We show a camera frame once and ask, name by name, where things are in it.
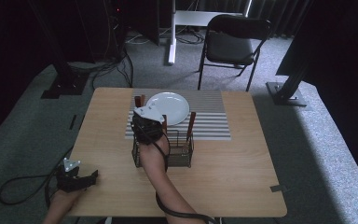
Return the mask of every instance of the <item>chair backrest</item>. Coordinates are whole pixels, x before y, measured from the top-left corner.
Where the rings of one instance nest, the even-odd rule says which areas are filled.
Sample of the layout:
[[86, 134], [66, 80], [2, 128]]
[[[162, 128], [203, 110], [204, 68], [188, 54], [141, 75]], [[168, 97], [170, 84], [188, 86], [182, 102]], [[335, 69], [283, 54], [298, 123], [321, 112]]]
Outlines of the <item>chair backrest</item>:
[[237, 38], [267, 40], [271, 34], [271, 23], [266, 20], [249, 19], [243, 16], [221, 14], [208, 23], [208, 32], [216, 31]]

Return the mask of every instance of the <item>round plate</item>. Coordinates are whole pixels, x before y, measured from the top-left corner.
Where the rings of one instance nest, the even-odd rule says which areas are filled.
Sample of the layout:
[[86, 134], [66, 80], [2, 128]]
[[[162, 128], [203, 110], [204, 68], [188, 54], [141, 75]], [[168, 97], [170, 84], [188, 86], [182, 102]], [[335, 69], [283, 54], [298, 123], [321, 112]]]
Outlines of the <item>round plate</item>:
[[175, 125], [187, 118], [190, 106], [187, 100], [174, 92], [161, 92], [152, 96], [148, 105], [154, 104], [162, 115], [167, 116], [167, 125]]

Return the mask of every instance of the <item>black metal basket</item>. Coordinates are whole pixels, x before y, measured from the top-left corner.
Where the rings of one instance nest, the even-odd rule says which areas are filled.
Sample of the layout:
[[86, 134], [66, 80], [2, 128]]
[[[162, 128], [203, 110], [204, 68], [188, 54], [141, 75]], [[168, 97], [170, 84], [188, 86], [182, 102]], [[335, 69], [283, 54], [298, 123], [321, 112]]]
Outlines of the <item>black metal basket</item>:
[[[193, 133], [187, 139], [187, 133], [180, 133], [176, 130], [167, 131], [168, 140], [170, 141], [171, 154], [168, 158], [168, 166], [191, 167], [191, 157], [194, 151]], [[132, 157], [136, 167], [142, 167], [139, 148], [133, 139]]]

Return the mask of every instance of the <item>gray placemat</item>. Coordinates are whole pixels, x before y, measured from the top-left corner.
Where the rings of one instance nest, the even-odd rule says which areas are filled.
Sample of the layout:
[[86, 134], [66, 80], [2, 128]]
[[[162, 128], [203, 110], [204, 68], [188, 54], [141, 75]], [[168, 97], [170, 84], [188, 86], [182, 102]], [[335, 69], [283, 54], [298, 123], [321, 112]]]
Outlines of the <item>gray placemat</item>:
[[[220, 91], [180, 91], [164, 90], [182, 95], [190, 106], [190, 112], [197, 112], [196, 120], [193, 126], [193, 139], [195, 140], [231, 140], [231, 134], [228, 128], [227, 115], [223, 105], [223, 99]], [[133, 138], [131, 129], [131, 120], [133, 108], [135, 108], [134, 96], [145, 95], [145, 104], [150, 97], [164, 92], [158, 89], [134, 89], [131, 97], [127, 128], [125, 132], [126, 139]], [[179, 124], [168, 126], [168, 130], [177, 130], [180, 133], [186, 133], [190, 113], [187, 118]]]

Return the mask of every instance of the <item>table top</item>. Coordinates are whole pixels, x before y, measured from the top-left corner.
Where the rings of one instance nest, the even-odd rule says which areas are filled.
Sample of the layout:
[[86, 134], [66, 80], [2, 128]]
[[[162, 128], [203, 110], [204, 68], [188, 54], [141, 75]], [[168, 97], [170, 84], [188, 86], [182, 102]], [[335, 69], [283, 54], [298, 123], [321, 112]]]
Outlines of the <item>table top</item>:
[[[143, 168], [134, 165], [133, 141], [125, 137], [132, 92], [124, 88], [94, 92], [71, 159], [81, 161], [80, 176], [95, 170], [100, 175], [70, 216], [164, 216]], [[221, 95], [231, 139], [195, 140], [191, 168], [170, 167], [168, 176], [198, 213], [210, 217], [285, 216], [282, 192], [270, 189], [279, 182], [252, 96], [243, 91], [222, 91]]]

